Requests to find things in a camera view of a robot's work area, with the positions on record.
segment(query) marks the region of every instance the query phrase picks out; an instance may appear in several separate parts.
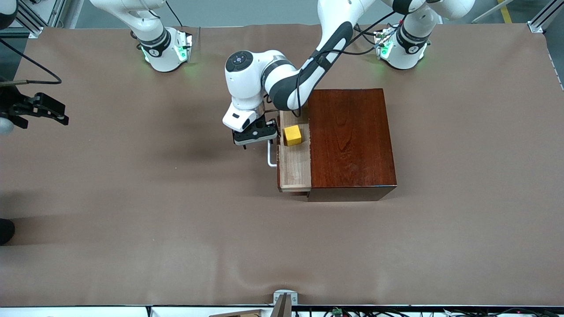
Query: black cable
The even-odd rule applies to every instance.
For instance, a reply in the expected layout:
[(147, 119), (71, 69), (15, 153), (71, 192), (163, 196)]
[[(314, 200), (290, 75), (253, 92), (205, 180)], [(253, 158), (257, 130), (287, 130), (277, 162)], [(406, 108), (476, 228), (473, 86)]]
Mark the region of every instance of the black cable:
[(149, 8), (147, 8), (147, 5), (145, 5), (145, 8), (147, 9), (147, 11), (149, 11), (149, 13), (150, 13), (152, 16), (156, 17), (157, 19), (160, 19), (160, 18), (161, 18), (160, 16), (156, 15), (156, 14), (153, 12), (153, 10), (150, 10)]
[(292, 114), (296, 118), (299, 118), (299, 117), (302, 116), (302, 102), (299, 99), (299, 85), (300, 85), (299, 78), (302, 76), (302, 72), (303, 72), (303, 68), (300, 68), (299, 72), (298, 72), (298, 78), (296, 78), (296, 97), (298, 98), (298, 114), (296, 114), (294, 112), (294, 110), (292, 110)]
[(526, 313), (528, 313), (528, 314), (535, 315), (535, 316), (537, 316), (537, 317), (542, 317), (542, 314), (539, 314), (538, 312), (535, 312), (535, 311), (532, 311), (532, 310), (528, 310), (528, 309), (524, 309), (524, 308), (519, 308), (519, 307), (510, 308), (510, 309), (504, 310), (504, 311), (502, 311), (502, 312), (498, 312), (497, 314), (491, 314), (491, 315), (488, 315), (488, 316), (490, 316), (490, 317), (497, 317), (497, 316), (499, 316), (499, 315), (501, 315), (501, 314), (507, 314), (508, 312), (513, 311), (513, 310), (518, 310), (518, 311), (520, 311), (520, 312), (526, 312)]
[(391, 312), (392, 314), (400, 315), (401, 317), (409, 317), (408, 315), (406, 315), (406, 314), (404, 314), (404, 313), (402, 313), (402, 312), (400, 312), (396, 309), (393, 309), (393, 308), (382, 307), (380, 309), (382, 309), (384, 311)]
[(11, 46), (10, 44), (6, 43), (6, 41), (4, 41), (3, 39), (0, 38), (0, 43), (4, 44), (6, 47), (8, 47), (10, 50), (14, 51), (15, 53), (17, 53), (18, 55), (20, 55), (21, 57), (25, 58), (26, 60), (29, 60), (30, 62), (32, 62), (35, 66), (43, 69), (45, 72), (47, 72), (49, 75), (53, 76), (53, 78), (56, 79), (56, 81), (43, 81), (43, 80), (26, 80), (27, 83), (41, 83), (41, 84), (45, 84), (45, 85), (58, 85), (60, 83), (62, 83), (63, 81), (61, 80), (61, 78), (57, 75), (55, 75), (54, 72), (48, 70), (47, 68), (45, 68), (43, 65), (41, 65), (40, 63), (34, 61), (33, 59), (27, 57), (24, 53), (18, 51), (17, 49), (15, 49), (13, 46)]
[[(315, 56), (312, 56), (313, 61), (316, 60), (316, 58), (318, 58), (318, 56), (320, 56), (320, 55), (322, 55), (322, 54), (325, 54), (325, 53), (330, 53), (330, 52), (337, 52), (337, 53), (339, 53), (339, 54), (347, 54), (347, 55), (364, 55), (364, 54), (370, 53), (372, 50), (374, 50), (374, 47), (371, 47), (368, 51), (359, 52), (359, 53), (356, 53), (356, 52), (346, 52), (345, 49), (346, 49), (349, 45), (351, 45), (354, 41), (356, 41), (356, 39), (358, 39), (360, 36), (362, 36), (362, 35), (364, 35), (364, 34), (367, 34), (366, 32), (367, 32), (368, 30), (372, 29), (372, 28), (375, 27), (378, 23), (384, 21), (385, 19), (391, 17), (394, 13), (395, 13), (395, 11), (390, 12), (389, 14), (385, 15), (384, 17), (382, 17), (380, 20), (374, 22), (371, 26), (369, 26), (369, 27), (367, 27), (366, 29), (364, 29), (364, 30), (363, 30), (362, 32), (360, 32), (356, 37), (354, 37), (351, 41), (349, 41), (349, 42), (345, 45), (345, 47), (343, 47), (342, 50), (325, 50), (325, 51), (319, 52), (319, 53), (315, 54)], [(301, 76), (302, 76), (302, 72), (303, 72), (303, 67), (299, 69), (298, 76), (297, 76), (297, 78), (296, 78), (296, 97), (297, 97), (297, 99), (298, 99), (298, 114), (296, 114), (296, 113), (294, 112), (294, 110), (292, 110), (292, 114), (293, 114), (296, 118), (298, 118), (298, 117), (300, 117), (300, 116), (302, 115), (302, 103), (301, 103), (301, 99), (300, 99), (300, 97), (299, 97), (299, 86), (300, 86), (300, 84), (301, 84), (301, 83), (299, 82), (299, 79), (300, 79)]]
[[(135, 33), (133, 33), (133, 30), (129, 31), (129, 35), (130, 35), (131, 37), (133, 37), (134, 39), (139, 40), (139, 39), (137, 39), (137, 36), (135, 35)], [(139, 42), (139, 43), (136, 45), (135, 48), (138, 49), (138, 50), (140, 50), (140, 49), (141, 49), (141, 42)]]
[(394, 315), (392, 315), (392, 314), (389, 314), (388, 312), (384, 312), (384, 311), (379, 311), (378, 314), (376, 314), (375, 316), (378, 316), (378, 315), (380, 315), (380, 314), (386, 315), (386, 316), (388, 316), (388, 317), (396, 317), (396, 316), (394, 316)]
[(375, 27), (378, 23), (380, 23), (380, 22), (386, 20), (387, 18), (391, 17), (394, 13), (395, 13), (395, 11), (392, 11), (392, 12), (388, 13), (388, 14), (385, 15), (382, 19), (380, 19), (380, 20), (374, 22), (371, 26), (365, 28), (362, 32), (360, 32), (360, 34), (358, 34), (355, 38), (353, 38), (353, 39), (349, 42), (349, 45), (350, 45), (350, 43), (353, 43), (357, 38), (359, 38), (362, 34), (371, 35), (370, 33), (367, 33), (370, 29), (372, 29), (373, 27)]
[(480, 317), (483, 316), (483, 314), (477, 312), (476, 314), (472, 314), (471, 312), (467, 312), (467, 311), (462, 311), (462, 310), (458, 310), (458, 309), (454, 309), (451, 312), (457, 313), (457, 314), (462, 314), (462, 315), (457, 315), (457, 316), (465, 316), (465, 317)]
[(360, 313), (357, 312), (357, 311), (355, 311), (354, 309), (346, 308), (346, 309), (341, 309), (341, 310), (342, 310), (348, 317), (353, 317), (353, 316), (350, 314), (349, 310), (352, 311), (352, 312), (354, 312), (358, 317), (361, 317), (361, 316), (360, 316)]
[(174, 15), (175, 18), (177, 18), (178, 23), (180, 24), (180, 27), (183, 28), (184, 25), (182, 24), (182, 22), (180, 22), (180, 19), (178, 18), (178, 15), (176, 15), (176, 13), (174, 12), (174, 10), (170, 7), (170, 4), (168, 1), (166, 2), (166, 6), (169, 8), (170, 12), (172, 12), (172, 14)]
[(372, 44), (372, 45), (376, 45), (375, 42), (372, 42), (368, 37), (366, 37), (366, 34), (362, 34), (362, 37), (364, 37), (364, 39), (365, 39), (368, 43), (370, 43), (370, 44)]

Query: wire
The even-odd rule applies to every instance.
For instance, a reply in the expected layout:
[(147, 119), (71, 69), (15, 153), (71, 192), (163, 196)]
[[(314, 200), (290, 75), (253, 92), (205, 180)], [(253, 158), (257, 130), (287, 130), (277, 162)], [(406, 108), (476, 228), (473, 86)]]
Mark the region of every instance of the wire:
[(481, 313), (481, 312), (477, 312), (476, 314), (472, 314), (471, 312), (462, 311), (462, 310), (458, 310), (458, 309), (451, 310), (451, 312), (455, 312), (455, 313), (457, 313), (457, 314), (462, 314), (462, 315), (454, 315), (454, 316), (467, 316), (467, 317), (481, 317), (481, 316), (484, 316), (484, 314)]
[(272, 103), (272, 99), (270, 99), (270, 95), (266, 94), (262, 98), (266, 98), (266, 103)]
[(366, 37), (366, 34), (362, 34), (362, 37), (364, 37), (364, 39), (365, 39), (368, 43), (370, 43), (370, 44), (372, 44), (372, 45), (376, 45), (376, 43), (372, 42), (368, 37)]
[(4, 44), (6, 47), (8, 47), (10, 50), (14, 51), (15, 53), (17, 53), (18, 55), (20, 55), (21, 57), (25, 58), (26, 60), (29, 60), (30, 62), (32, 62), (35, 66), (43, 69), (45, 72), (47, 72), (49, 75), (53, 76), (53, 78), (56, 79), (56, 81), (43, 81), (43, 80), (26, 80), (27, 83), (41, 83), (41, 84), (45, 84), (45, 85), (58, 85), (60, 83), (62, 83), (63, 81), (61, 80), (61, 78), (59, 76), (57, 76), (54, 72), (48, 70), (47, 68), (45, 68), (43, 65), (41, 65), (40, 63), (34, 61), (33, 59), (27, 57), (24, 53), (18, 51), (17, 49), (15, 49), (13, 46), (11, 46), (10, 44), (6, 43), (6, 41), (4, 41), (3, 39), (0, 38), (0, 43)]
[(403, 25), (403, 21), (404, 21), (404, 20), (405, 20), (405, 19), (403, 19), (402, 22), (401, 22), (400, 24), (398, 24), (398, 27), (394, 28), (394, 30), (393, 30), (392, 32), (390, 32), (385, 38), (383, 38), (382, 40), (380, 40), (380, 41), (378, 42), (378, 45), (381, 46), (382, 44), (386, 43), (386, 42), (399, 30), (399, 28)]
[(180, 27), (183, 28), (184, 25), (182, 24), (182, 22), (180, 21), (180, 19), (178, 18), (178, 15), (176, 15), (176, 13), (174, 12), (174, 10), (170, 7), (170, 4), (168, 1), (166, 2), (166, 6), (169, 8), (170, 12), (172, 12), (172, 14), (174, 15), (175, 18), (177, 18), (178, 23), (180, 24)]
[(537, 316), (537, 317), (542, 317), (542, 314), (539, 314), (538, 312), (534, 312), (534, 311), (532, 311), (532, 310), (528, 310), (528, 309), (524, 309), (524, 308), (519, 308), (519, 307), (510, 308), (510, 309), (504, 310), (504, 311), (502, 311), (502, 312), (498, 312), (497, 314), (491, 314), (491, 315), (488, 315), (488, 316), (490, 316), (490, 317), (497, 317), (497, 316), (499, 316), (499, 315), (501, 315), (501, 314), (507, 314), (508, 312), (513, 311), (513, 310), (518, 310), (519, 312), (526, 312), (527, 314), (535, 315), (535, 316)]
[[(330, 53), (330, 52), (337, 52), (337, 53), (339, 53), (339, 54), (346, 54), (346, 55), (364, 55), (364, 54), (370, 53), (372, 50), (374, 50), (374, 47), (371, 47), (368, 51), (364, 51), (364, 52), (346, 52), (345, 49), (346, 49), (349, 45), (351, 45), (354, 41), (356, 41), (356, 39), (358, 39), (360, 36), (363, 36), (363, 35), (365, 35), (365, 34), (368, 34), (367, 32), (368, 32), (370, 29), (372, 29), (373, 27), (375, 27), (378, 23), (380, 23), (380, 22), (384, 21), (385, 19), (391, 17), (394, 13), (395, 13), (395, 11), (392, 11), (392, 12), (388, 13), (387, 15), (385, 15), (384, 17), (382, 17), (380, 20), (374, 22), (371, 26), (369, 26), (369, 27), (367, 27), (366, 29), (362, 30), (357, 36), (355, 36), (352, 40), (350, 40), (350, 41), (345, 45), (345, 47), (343, 47), (342, 50), (335, 50), (335, 49), (333, 49), (333, 50), (325, 50), (325, 51), (319, 52), (319, 53), (317, 53), (317, 54), (315, 54), (314, 56), (311, 57), (311, 58), (313, 58), (312, 61), (315, 61), (320, 55), (326, 54), (326, 53)], [(296, 118), (299, 118), (299, 117), (302, 115), (302, 102), (301, 102), (301, 98), (299, 97), (299, 86), (300, 86), (301, 83), (299, 82), (299, 80), (300, 80), (300, 78), (301, 78), (301, 76), (302, 76), (303, 69), (304, 69), (304, 67), (302, 66), (302, 67), (299, 69), (298, 76), (297, 76), (297, 78), (296, 78), (296, 97), (297, 97), (297, 99), (298, 99), (298, 113), (296, 114), (296, 113), (294, 112), (294, 110), (292, 110), (292, 114), (293, 114)]]
[(161, 17), (156, 15), (151, 9), (149, 9), (149, 7), (147, 6), (147, 4), (145, 3), (145, 0), (140, 0), (141, 4), (143, 5), (143, 7), (145, 7), (145, 10), (149, 11), (149, 13), (156, 17), (157, 19), (160, 19)]

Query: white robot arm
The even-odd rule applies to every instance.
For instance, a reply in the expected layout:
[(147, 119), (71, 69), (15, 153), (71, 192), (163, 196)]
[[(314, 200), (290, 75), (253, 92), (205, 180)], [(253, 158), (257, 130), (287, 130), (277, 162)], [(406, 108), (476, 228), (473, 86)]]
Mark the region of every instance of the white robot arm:
[(150, 10), (162, 7), (165, 0), (90, 0), (92, 4), (121, 21), (133, 31), (145, 60), (159, 72), (170, 72), (190, 58), (192, 36), (163, 26)]
[(439, 15), (448, 20), (456, 20), (465, 16), (473, 6), (474, 0), (427, 0), (415, 12), (406, 16), (399, 30), (384, 30), (384, 34), (394, 34), (382, 47), (377, 48), (376, 54), (394, 68), (410, 69), (423, 58)]
[(317, 83), (353, 37), (353, 26), (376, 0), (319, 0), (321, 41), (301, 71), (279, 51), (239, 51), (227, 59), (225, 75), (231, 105), (223, 123), (242, 133), (264, 114), (263, 89), (274, 106), (292, 111), (305, 104)]
[(0, 30), (5, 29), (14, 22), (17, 15), (17, 1), (0, 1)]
[[(437, 10), (446, 18), (464, 16), (474, 0), (382, 0), (394, 11), (408, 15), (397, 40), (390, 47), (403, 46), (386, 56), (397, 68), (413, 67), (426, 47), (429, 34), (437, 24)], [(300, 69), (279, 51), (253, 53), (239, 51), (226, 62), (225, 75), (231, 93), (231, 104), (223, 123), (233, 130), (236, 144), (243, 145), (268, 140), (276, 134), (264, 134), (263, 92), (269, 94), (273, 105), (282, 111), (293, 111), (304, 105), (307, 98), (335, 63), (352, 38), (353, 26), (375, 0), (319, 0), (318, 15), (322, 37), (319, 45)], [(252, 123), (260, 120), (258, 126)]]

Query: wooden block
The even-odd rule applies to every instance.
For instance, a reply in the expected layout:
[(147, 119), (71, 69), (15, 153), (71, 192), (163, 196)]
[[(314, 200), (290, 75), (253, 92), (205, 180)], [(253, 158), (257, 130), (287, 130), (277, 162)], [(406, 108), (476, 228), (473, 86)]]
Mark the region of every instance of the wooden block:
[(281, 191), (307, 191), (309, 181), (310, 201), (372, 201), (397, 186), (382, 89), (315, 90), (306, 108), (280, 114), (282, 127), (301, 120), (309, 135), (295, 151), (280, 146)]
[(299, 126), (293, 125), (284, 128), (285, 144), (289, 147), (302, 143), (302, 134), (299, 132)]
[(302, 107), (302, 116), (296, 118), (290, 111), (281, 111), (280, 130), (297, 125), (302, 143), (288, 147), (278, 144), (278, 189), (281, 192), (309, 192), (311, 190), (309, 110)]

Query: wood grain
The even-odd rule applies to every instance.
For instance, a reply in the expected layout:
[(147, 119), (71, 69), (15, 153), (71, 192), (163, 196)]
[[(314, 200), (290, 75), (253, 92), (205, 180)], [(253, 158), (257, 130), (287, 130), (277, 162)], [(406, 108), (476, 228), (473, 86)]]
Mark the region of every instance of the wood grain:
[(314, 90), (311, 187), (395, 186), (384, 91)]
[[(281, 139), (278, 144), (278, 188), (282, 192), (304, 192), (311, 189), (310, 128), (309, 110), (302, 108), (302, 115), (296, 118), (290, 111), (279, 115)], [(302, 143), (288, 147), (284, 145), (284, 128), (298, 125)]]

